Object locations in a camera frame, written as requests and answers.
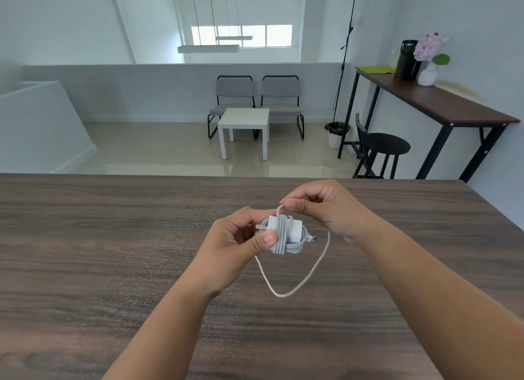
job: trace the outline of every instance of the dark wood tabletop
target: dark wood tabletop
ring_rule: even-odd
[[[520,122],[520,119],[477,104],[436,86],[419,86],[416,81],[404,81],[395,78],[393,74],[367,74],[358,68],[357,72],[440,123],[460,125]]]
[[[213,220],[272,208],[301,179],[0,176],[0,378],[100,378]],[[524,233],[461,181],[342,180],[365,205],[524,317]],[[326,232],[262,256],[292,289]],[[256,263],[210,305],[191,379],[439,379],[368,260],[332,238],[274,297]]]

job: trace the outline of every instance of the chair seat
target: chair seat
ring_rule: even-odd
[[[211,115],[224,115],[228,108],[253,108],[252,104],[221,104],[209,111]]]
[[[403,155],[411,149],[404,139],[386,133],[368,133],[366,145],[371,151],[386,155]]]
[[[262,105],[261,108],[269,108],[270,115],[299,115],[302,113],[299,106],[292,104]]]

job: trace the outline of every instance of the round stool seat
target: round stool seat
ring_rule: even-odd
[[[366,145],[371,151],[386,155],[403,155],[411,149],[403,138],[386,133],[368,133]]]

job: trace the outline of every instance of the green leaf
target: green leaf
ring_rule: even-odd
[[[449,64],[449,56],[447,54],[441,53],[437,54],[435,57],[433,57],[433,62],[436,65],[448,65]]]

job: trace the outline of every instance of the left hand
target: left hand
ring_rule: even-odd
[[[245,207],[216,220],[182,278],[207,296],[218,296],[253,257],[277,243],[275,231],[255,233],[256,224],[276,213]]]

